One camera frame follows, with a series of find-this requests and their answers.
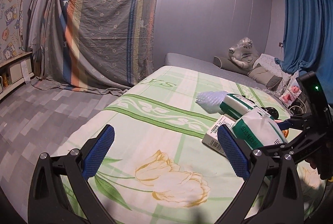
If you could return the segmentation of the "green white tissue pack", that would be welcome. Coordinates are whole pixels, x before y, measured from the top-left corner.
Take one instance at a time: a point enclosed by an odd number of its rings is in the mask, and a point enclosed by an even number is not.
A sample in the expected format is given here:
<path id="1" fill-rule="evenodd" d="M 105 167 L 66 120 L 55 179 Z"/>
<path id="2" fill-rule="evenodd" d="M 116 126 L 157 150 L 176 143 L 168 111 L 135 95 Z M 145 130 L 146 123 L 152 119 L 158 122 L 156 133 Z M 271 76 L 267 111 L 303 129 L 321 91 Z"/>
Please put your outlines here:
<path id="1" fill-rule="evenodd" d="M 235 119 L 229 129 L 252 149 L 286 143 L 285 135 L 274 118 L 254 102 L 238 94 L 227 94 L 220 109 Z"/>

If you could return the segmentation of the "small green white box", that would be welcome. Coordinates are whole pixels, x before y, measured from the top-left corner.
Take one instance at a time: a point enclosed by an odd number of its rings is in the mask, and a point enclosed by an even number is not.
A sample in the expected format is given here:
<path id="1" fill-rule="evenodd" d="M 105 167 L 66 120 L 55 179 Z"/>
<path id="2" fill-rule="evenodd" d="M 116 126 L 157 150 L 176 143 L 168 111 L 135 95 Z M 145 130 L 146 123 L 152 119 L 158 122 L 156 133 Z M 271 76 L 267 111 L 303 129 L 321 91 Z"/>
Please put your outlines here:
<path id="1" fill-rule="evenodd" d="M 221 115 L 220 118 L 207 130 L 204 138 L 202 139 L 202 144 L 219 153 L 220 155 L 226 157 L 226 154 L 218 141 L 217 131 L 218 128 L 224 124 L 231 128 L 234 122 L 235 120 L 232 119 L 230 116 Z"/>

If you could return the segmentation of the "white foam fruit net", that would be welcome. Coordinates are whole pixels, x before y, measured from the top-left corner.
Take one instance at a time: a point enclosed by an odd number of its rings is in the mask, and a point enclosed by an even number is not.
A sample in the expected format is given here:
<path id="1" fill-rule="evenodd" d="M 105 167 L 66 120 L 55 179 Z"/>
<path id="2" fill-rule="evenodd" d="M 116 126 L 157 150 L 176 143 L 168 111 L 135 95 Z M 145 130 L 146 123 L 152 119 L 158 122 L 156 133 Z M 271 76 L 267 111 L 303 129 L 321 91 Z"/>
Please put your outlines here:
<path id="1" fill-rule="evenodd" d="M 220 104 L 227 94 L 228 92 L 226 91 L 201 92 L 196 97 L 196 103 L 209 114 L 222 113 Z"/>

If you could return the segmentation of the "orange peel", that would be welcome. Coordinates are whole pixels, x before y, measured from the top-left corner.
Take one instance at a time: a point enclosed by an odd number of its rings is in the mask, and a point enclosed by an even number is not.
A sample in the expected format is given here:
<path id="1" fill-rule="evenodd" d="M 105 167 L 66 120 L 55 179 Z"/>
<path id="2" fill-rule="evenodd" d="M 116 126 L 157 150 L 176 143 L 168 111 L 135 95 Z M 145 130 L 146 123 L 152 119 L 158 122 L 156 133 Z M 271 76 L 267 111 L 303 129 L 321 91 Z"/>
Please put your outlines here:
<path id="1" fill-rule="evenodd" d="M 288 129 L 282 130 L 282 133 L 284 134 L 285 138 L 287 138 L 288 134 L 289 134 L 289 130 Z"/>

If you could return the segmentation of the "black plastic bag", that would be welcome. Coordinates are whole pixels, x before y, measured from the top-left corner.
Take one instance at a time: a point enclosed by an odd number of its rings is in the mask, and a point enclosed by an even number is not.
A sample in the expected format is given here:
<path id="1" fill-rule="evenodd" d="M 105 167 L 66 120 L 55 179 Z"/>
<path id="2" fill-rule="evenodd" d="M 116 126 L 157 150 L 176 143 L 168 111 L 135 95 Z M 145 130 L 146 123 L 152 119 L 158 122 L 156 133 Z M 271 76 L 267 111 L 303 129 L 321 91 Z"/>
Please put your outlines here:
<path id="1" fill-rule="evenodd" d="M 274 107 L 262 107 L 274 120 L 279 119 L 279 112 Z"/>

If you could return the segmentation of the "baby picture package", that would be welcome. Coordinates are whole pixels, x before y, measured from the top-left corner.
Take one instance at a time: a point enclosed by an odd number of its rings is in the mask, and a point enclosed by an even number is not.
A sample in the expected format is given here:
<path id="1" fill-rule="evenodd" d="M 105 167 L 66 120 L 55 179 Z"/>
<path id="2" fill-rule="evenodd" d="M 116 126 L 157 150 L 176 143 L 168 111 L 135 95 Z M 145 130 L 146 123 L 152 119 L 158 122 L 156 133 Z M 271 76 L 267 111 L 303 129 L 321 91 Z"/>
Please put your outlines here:
<path id="1" fill-rule="evenodd" d="M 292 77 L 282 95 L 279 97 L 285 107 L 290 107 L 301 95 L 301 86 L 295 77 Z"/>

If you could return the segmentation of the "grey square cushion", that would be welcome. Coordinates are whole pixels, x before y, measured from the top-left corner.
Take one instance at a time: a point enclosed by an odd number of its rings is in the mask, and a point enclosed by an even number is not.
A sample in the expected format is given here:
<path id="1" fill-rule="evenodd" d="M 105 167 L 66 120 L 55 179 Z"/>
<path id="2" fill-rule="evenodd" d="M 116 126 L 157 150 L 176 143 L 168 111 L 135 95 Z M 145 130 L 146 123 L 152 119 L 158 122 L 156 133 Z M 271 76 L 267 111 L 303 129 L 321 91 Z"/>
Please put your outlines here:
<path id="1" fill-rule="evenodd" d="M 274 75 L 259 63 L 248 73 L 248 76 L 269 90 L 274 90 L 282 81 L 282 77 Z"/>

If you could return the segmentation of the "green floral table cloth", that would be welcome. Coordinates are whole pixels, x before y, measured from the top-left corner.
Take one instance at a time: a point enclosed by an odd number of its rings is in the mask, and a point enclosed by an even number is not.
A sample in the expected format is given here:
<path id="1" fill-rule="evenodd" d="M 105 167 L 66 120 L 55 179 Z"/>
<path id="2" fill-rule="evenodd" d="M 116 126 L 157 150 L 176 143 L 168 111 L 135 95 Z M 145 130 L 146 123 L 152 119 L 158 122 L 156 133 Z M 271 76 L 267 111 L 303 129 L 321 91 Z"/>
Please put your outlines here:
<path id="1" fill-rule="evenodd" d="M 213 75 L 164 66 L 75 131 L 55 152 L 81 148 L 105 125 L 115 140 L 89 184 L 118 223 L 214 223 L 243 184 L 202 139 L 219 114 L 197 103 L 201 92 L 240 94 L 289 117 L 271 95 Z"/>

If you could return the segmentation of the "white patterned pillow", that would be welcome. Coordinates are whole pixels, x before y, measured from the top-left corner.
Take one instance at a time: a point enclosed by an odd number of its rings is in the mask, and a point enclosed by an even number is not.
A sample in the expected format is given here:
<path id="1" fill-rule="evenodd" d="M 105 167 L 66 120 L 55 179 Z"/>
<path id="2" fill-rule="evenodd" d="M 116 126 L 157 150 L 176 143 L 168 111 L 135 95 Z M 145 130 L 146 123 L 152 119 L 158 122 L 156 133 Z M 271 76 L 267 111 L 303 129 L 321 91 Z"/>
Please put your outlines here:
<path id="1" fill-rule="evenodd" d="M 258 63 L 261 66 L 263 66 L 265 69 L 267 69 L 268 71 L 272 72 L 274 75 L 282 77 L 282 81 L 279 84 L 279 86 L 277 86 L 272 91 L 275 91 L 275 92 L 284 91 L 286 89 L 290 79 L 292 77 L 295 77 L 295 78 L 298 77 L 298 72 L 295 72 L 293 75 L 284 72 L 281 68 L 281 65 L 279 65 L 279 63 L 276 63 L 275 58 L 271 55 L 264 54 L 264 53 L 261 54 L 260 57 L 255 61 L 254 65 L 253 65 L 253 68 Z"/>

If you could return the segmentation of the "blue curtain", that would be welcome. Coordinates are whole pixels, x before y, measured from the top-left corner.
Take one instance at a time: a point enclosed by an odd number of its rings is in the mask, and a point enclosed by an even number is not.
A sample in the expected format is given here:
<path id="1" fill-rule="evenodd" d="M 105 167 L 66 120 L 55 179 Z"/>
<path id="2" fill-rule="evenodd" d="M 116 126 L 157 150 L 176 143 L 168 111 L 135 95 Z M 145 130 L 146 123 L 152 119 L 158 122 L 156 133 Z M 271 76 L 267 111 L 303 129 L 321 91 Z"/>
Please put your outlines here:
<path id="1" fill-rule="evenodd" d="M 314 71 L 332 104 L 332 0 L 285 0 L 283 59 L 288 74 Z"/>

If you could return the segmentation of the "plush tiger in plastic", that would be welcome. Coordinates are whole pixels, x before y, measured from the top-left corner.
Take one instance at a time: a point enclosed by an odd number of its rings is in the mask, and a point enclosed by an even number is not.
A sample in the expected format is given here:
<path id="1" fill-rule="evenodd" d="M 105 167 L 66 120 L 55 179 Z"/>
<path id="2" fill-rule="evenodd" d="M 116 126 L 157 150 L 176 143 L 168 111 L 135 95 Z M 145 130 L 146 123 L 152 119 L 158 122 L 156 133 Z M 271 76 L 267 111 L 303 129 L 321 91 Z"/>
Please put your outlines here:
<path id="1" fill-rule="evenodd" d="M 244 70 L 252 70 L 259 53 L 250 38 L 244 37 L 236 45 L 229 48 L 229 59 Z"/>

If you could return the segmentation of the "grey bolster pillow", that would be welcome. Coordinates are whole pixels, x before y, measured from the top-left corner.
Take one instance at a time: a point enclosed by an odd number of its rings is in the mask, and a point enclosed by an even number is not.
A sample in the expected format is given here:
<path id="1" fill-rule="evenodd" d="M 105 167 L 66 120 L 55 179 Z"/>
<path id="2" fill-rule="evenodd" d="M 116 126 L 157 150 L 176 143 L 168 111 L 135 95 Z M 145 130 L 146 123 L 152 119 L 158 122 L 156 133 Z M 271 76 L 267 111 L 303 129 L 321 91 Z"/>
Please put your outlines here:
<path id="1" fill-rule="evenodd" d="M 224 57 L 215 56 L 213 59 L 213 64 L 221 69 L 231 71 L 231 72 L 236 72 L 236 73 L 242 74 L 242 75 L 248 75 L 248 73 L 250 72 L 247 69 L 237 66 L 230 59 L 227 59 Z"/>

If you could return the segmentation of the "grey sofa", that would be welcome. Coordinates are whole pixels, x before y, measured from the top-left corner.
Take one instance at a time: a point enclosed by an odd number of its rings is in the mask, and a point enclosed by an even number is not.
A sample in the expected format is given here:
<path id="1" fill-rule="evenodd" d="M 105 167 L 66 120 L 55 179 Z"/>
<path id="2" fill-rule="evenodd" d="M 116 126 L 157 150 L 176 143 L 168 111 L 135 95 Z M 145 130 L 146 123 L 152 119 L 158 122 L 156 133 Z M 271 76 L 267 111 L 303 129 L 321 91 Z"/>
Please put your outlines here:
<path id="1" fill-rule="evenodd" d="M 233 82 L 246 85 L 248 87 L 266 89 L 266 86 L 255 82 L 248 75 L 242 75 L 236 72 L 227 71 L 217 67 L 212 62 L 202 61 L 200 59 L 178 53 L 167 53 L 165 56 L 164 65 L 187 68 L 190 70 L 195 70 L 205 74 L 217 76 L 219 78 L 231 80 Z M 281 94 L 283 91 L 273 92 L 276 94 Z"/>

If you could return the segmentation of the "striped grey hanging sheet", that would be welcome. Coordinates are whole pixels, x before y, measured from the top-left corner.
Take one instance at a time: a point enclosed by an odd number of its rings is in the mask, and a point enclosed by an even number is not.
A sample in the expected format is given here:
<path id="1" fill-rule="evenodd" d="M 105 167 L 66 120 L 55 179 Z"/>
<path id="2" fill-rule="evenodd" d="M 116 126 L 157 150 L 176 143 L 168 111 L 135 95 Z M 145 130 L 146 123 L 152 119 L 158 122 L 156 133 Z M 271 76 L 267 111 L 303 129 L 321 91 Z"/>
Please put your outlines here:
<path id="1" fill-rule="evenodd" d="M 157 0 L 38 0 L 36 87 L 120 96 L 154 69 Z"/>

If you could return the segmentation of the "low white shelf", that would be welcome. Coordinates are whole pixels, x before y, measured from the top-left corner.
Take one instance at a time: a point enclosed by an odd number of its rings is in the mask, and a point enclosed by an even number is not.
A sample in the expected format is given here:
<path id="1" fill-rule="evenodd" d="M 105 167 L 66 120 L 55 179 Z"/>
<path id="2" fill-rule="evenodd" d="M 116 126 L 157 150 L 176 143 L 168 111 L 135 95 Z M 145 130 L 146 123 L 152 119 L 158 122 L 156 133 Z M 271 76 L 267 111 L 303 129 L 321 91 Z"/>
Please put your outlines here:
<path id="1" fill-rule="evenodd" d="M 1 99 L 33 77 L 32 52 L 24 52 L 1 62 Z"/>

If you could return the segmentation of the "grey hanging cloth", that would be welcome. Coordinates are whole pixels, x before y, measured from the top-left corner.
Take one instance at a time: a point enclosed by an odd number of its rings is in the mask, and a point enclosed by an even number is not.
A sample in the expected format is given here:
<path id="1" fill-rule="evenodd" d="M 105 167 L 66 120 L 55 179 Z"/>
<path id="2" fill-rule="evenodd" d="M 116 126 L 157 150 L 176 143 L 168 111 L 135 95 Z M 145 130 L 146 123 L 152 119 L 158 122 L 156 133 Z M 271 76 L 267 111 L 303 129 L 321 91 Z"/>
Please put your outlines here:
<path id="1" fill-rule="evenodd" d="M 33 70 L 36 76 L 41 75 L 42 61 L 42 24 L 49 0 L 31 0 L 28 8 L 28 26 L 26 33 L 26 50 L 32 52 Z"/>

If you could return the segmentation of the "cartoon wall sticker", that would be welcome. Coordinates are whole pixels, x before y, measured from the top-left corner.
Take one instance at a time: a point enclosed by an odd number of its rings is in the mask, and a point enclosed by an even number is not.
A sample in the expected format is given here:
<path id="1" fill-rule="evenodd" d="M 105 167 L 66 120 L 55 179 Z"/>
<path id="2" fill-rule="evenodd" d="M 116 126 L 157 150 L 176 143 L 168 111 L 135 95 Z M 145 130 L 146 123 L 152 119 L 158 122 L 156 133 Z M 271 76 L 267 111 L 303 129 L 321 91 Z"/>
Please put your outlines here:
<path id="1" fill-rule="evenodd" d="M 23 0 L 1 0 L 1 62 L 24 52 Z"/>

